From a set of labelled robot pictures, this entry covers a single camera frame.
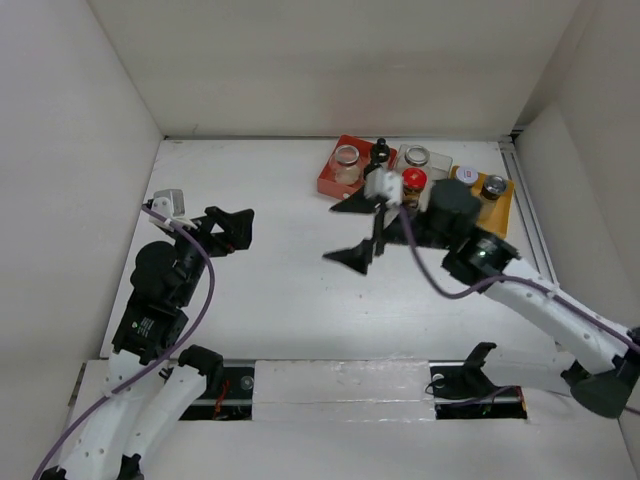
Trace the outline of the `glass jar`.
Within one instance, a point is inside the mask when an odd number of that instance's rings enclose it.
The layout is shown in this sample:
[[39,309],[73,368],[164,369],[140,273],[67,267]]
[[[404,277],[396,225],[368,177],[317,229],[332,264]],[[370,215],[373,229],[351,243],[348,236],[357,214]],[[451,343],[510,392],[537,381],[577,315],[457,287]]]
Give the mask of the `glass jar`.
[[338,146],[330,159],[330,167],[336,183],[355,184],[361,174],[359,150],[349,144]]
[[430,151],[420,145],[409,145],[402,156],[402,168],[427,169],[430,163]]

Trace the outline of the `red-capped dark sauce bottle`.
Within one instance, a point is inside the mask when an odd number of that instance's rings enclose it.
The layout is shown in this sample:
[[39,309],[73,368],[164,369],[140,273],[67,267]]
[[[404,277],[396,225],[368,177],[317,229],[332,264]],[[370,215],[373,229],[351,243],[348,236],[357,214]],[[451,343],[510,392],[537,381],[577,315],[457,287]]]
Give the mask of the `red-capped dark sauce bottle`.
[[426,188],[428,175],[420,168],[410,167],[402,172],[403,199],[405,207],[418,209],[420,197]]

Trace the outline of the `black-capped white bottle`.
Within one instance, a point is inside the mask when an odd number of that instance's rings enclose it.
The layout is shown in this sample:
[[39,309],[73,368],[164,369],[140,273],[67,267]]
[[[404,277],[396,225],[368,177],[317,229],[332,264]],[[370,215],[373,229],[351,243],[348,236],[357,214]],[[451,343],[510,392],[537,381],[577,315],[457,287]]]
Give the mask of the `black-capped white bottle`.
[[389,160],[391,150],[385,138],[377,139],[376,143],[371,146],[369,156],[372,164],[382,164]]

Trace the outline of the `silver-lid small jar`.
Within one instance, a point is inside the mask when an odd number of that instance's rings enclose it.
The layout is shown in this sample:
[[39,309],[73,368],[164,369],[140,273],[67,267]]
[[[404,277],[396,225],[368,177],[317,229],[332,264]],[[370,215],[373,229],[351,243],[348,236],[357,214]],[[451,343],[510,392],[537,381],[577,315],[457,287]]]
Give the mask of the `silver-lid small jar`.
[[454,178],[465,186],[473,188],[479,180],[478,171],[470,166],[458,166],[454,172]]

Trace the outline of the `silver-capped white shaker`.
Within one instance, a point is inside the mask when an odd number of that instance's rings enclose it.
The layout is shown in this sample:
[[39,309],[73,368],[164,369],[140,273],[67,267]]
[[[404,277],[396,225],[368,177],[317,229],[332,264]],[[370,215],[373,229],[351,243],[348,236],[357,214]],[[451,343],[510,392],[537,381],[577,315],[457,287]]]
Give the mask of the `silver-capped white shaker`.
[[499,175],[487,175],[483,182],[480,195],[488,201],[496,201],[508,189],[508,181]]

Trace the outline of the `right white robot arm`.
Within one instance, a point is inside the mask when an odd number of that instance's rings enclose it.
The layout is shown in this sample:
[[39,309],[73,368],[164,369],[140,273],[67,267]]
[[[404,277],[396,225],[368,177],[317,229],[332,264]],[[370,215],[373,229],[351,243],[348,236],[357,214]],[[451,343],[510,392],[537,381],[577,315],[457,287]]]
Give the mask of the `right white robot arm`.
[[402,187],[396,174],[374,174],[358,192],[334,204],[331,212],[371,215],[374,224],[370,237],[355,247],[326,252],[324,259],[364,275],[386,245],[406,245],[439,296],[484,296],[516,312],[564,350],[539,363],[499,361],[498,346],[480,342],[429,390],[466,407],[516,386],[538,388],[568,395],[601,417],[619,418],[639,381],[639,331],[568,296],[514,246],[478,226],[481,202],[460,181],[437,181],[423,210],[402,203]]

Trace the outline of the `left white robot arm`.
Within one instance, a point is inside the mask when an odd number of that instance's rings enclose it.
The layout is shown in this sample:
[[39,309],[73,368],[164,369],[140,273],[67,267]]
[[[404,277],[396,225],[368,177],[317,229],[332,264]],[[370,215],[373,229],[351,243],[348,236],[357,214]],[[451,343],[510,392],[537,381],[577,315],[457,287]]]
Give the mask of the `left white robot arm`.
[[214,277],[213,259],[250,247],[255,213],[211,206],[186,219],[152,201],[142,210],[170,239],[138,252],[102,396],[56,440],[37,479],[141,479],[145,461],[191,403],[224,389],[222,356],[185,344],[211,305],[214,280],[195,320],[184,309],[201,276]]

